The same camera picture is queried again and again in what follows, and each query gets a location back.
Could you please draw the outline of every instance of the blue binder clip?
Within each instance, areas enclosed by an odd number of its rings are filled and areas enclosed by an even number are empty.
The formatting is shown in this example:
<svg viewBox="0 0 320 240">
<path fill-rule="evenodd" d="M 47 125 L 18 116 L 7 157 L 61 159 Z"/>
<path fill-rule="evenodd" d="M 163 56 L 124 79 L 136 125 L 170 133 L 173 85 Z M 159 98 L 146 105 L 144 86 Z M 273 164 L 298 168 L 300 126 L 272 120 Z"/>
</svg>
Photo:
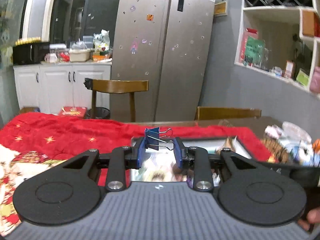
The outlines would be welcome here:
<svg viewBox="0 0 320 240">
<path fill-rule="evenodd" d="M 167 133 L 168 131 L 171 131 L 170 136 L 168 136 L 168 135 L 160 136 L 160 134 Z M 160 127 L 156 127 L 156 128 L 152 128 L 152 129 L 146 128 L 144 133 L 145 133 L 145 138 L 146 138 L 146 149 L 151 148 L 151 149 L 158 151 L 159 147 L 165 147 L 169 151 L 172 151 L 175 147 L 174 141 L 172 141 L 172 140 L 164 141 L 164 140 L 160 139 L 160 138 L 164 138 L 164 137 L 170 138 L 172 136 L 172 129 L 171 128 L 169 128 L 167 131 L 163 131 L 163 132 L 160 132 Z M 171 149 L 165 145 L 159 145 L 159 142 L 163 142 L 163 143 L 171 142 L 173 147 Z"/>
</svg>

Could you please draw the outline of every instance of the table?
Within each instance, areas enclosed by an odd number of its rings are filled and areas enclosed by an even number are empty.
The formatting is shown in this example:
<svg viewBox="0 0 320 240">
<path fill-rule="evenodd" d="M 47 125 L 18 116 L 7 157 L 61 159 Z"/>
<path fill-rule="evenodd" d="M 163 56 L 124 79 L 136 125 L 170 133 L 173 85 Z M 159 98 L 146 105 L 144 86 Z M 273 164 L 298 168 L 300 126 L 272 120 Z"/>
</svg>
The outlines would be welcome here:
<svg viewBox="0 0 320 240">
<path fill-rule="evenodd" d="M 225 119 L 231 125 L 236 127 L 248 127 L 250 128 L 258 138 L 263 138 L 264 130 L 268 125 L 277 125 L 279 127 L 282 126 L 282 123 L 278 120 L 270 117 L 270 116 L 262 116 L 260 118 L 238 118 L 238 119 Z M 200 126 L 206 127 L 209 125 L 218 125 L 223 120 L 205 120 L 205 121 L 182 121 L 182 122 L 140 122 L 136 123 L 139 125 L 146 125 L 146 126 L 166 126 L 166 127 L 175 127 L 175 126 Z"/>
</svg>

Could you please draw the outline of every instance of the microwave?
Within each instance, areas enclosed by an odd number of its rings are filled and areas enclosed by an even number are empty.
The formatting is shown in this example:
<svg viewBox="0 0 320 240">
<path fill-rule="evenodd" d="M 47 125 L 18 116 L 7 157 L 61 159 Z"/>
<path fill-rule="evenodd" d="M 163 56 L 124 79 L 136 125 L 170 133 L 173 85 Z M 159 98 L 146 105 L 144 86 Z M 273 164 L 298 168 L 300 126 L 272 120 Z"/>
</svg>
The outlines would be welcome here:
<svg viewBox="0 0 320 240">
<path fill-rule="evenodd" d="M 50 42 L 34 42 L 17 45 L 12 48 L 14 65 L 40 64 L 50 53 Z"/>
</svg>

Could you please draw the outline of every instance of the screw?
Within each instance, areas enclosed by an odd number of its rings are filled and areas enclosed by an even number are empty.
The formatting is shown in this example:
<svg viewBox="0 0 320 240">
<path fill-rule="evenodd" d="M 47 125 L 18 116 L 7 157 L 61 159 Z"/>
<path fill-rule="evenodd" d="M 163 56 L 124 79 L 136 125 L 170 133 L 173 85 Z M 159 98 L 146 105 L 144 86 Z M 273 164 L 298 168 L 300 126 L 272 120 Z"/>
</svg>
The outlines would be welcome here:
<svg viewBox="0 0 320 240">
<path fill-rule="evenodd" d="M 201 181 L 197 182 L 196 187 L 198 189 L 209 189 L 209 188 L 211 188 L 211 183 L 208 181 L 201 180 Z"/>
<path fill-rule="evenodd" d="M 108 187 L 111 189 L 121 189 L 123 187 L 123 183 L 115 180 L 115 181 L 109 182 Z"/>
</svg>

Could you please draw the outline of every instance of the chair leg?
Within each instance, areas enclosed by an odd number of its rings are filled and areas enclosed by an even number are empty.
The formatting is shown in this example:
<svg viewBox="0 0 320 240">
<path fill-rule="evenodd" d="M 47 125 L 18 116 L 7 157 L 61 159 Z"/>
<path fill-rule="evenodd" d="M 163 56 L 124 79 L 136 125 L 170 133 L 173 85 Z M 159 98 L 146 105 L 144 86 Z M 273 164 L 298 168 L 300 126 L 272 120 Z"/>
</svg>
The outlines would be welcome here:
<svg viewBox="0 0 320 240">
<path fill-rule="evenodd" d="M 97 92 L 95 90 L 92 90 L 91 114 L 90 114 L 91 119 L 96 118 L 96 101 L 97 101 Z"/>
<path fill-rule="evenodd" d="M 130 118 L 131 118 L 131 122 L 135 122 L 136 121 L 136 106 L 134 103 L 134 92 L 129 93 L 129 97 L 130 97 Z"/>
</svg>

